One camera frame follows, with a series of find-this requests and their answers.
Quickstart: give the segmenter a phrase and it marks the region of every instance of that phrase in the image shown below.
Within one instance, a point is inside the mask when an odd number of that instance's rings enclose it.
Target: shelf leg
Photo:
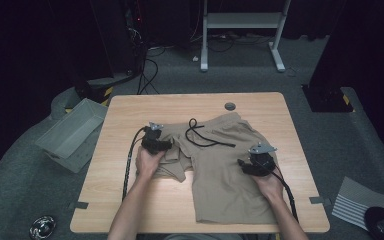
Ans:
[[[274,42],[269,42],[270,51],[273,55],[273,60],[276,64],[277,71],[285,72],[285,65],[283,64],[282,58],[280,57],[279,50],[277,47],[279,46],[279,41],[282,36],[283,27],[285,26],[286,17],[288,16],[289,5],[291,4],[291,0],[286,0],[285,5],[283,7],[283,11],[281,17],[279,19],[279,24],[276,31],[276,36]]]
[[[207,46],[207,0],[204,0],[204,13],[202,21],[202,48],[201,48],[201,71],[208,71],[208,46]]]

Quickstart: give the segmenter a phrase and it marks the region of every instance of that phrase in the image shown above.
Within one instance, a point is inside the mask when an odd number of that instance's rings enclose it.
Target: round object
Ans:
[[[367,230],[376,240],[384,240],[384,208],[371,207],[364,214]]]
[[[236,109],[236,105],[234,103],[228,102],[224,104],[224,108],[226,108],[228,111],[233,111]]]
[[[36,219],[30,228],[30,239],[39,240],[49,237],[56,225],[57,223],[51,216]]]

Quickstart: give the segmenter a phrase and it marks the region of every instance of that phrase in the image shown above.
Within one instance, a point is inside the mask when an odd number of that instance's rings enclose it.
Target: fabric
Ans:
[[[173,147],[162,159],[156,174],[183,181],[184,170],[193,167],[197,222],[276,223],[254,180],[242,173],[237,163],[237,159],[248,159],[252,146],[259,142],[269,144],[267,140],[237,113],[205,122],[198,119],[196,127],[196,133],[189,131],[186,137],[189,124],[164,125],[160,139],[172,141]],[[276,161],[276,155],[270,154]]]

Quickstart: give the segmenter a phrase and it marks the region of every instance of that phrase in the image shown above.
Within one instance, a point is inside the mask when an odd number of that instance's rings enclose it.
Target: gray carpet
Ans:
[[[327,39],[308,41],[282,39],[279,51],[287,71],[278,73],[266,44],[235,44],[226,52],[209,51],[209,70],[202,73],[200,63],[193,62],[200,51],[162,49],[149,52],[157,62],[153,81],[161,94],[215,92],[281,92],[291,112],[298,136],[321,196],[334,202],[345,176],[384,194],[384,146],[350,88],[344,93],[355,107],[353,113],[313,113],[301,90],[307,84]],[[226,43],[211,42],[223,49]],[[147,62],[145,74],[150,78],[155,66]],[[115,95],[136,94],[138,79],[114,88]],[[149,94],[156,94],[152,87]],[[0,239],[28,239],[31,223],[42,215],[52,215],[57,228],[49,239],[106,239],[105,234],[75,234],[70,231],[73,209],[88,166],[73,174],[49,160],[34,145],[62,117],[73,89],[56,96],[52,114],[32,126],[0,161]],[[371,239],[367,232],[344,222],[326,206],[331,228],[324,234],[310,234],[310,239]],[[149,235],[146,239],[161,239]]]

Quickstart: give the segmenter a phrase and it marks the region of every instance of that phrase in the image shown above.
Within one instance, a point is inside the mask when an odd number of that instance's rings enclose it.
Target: dark background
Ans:
[[[72,87],[73,78],[113,77],[134,64],[126,23],[118,15],[124,4],[66,2],[0,0],[0,159],[23,132],[49,115],[52,99]],[[155,0],[140,2],[147,17],[142,21],[152,22],[143,25],[149,27],[147,36],[187,48],[199,2],[158,2],[158,8]],[[283,6],[274,0],[209,2],[209,11],[278,11]],[[330,34],[312,84],[355,88],[384,141],[384,1],[292,1],[283,37]]]

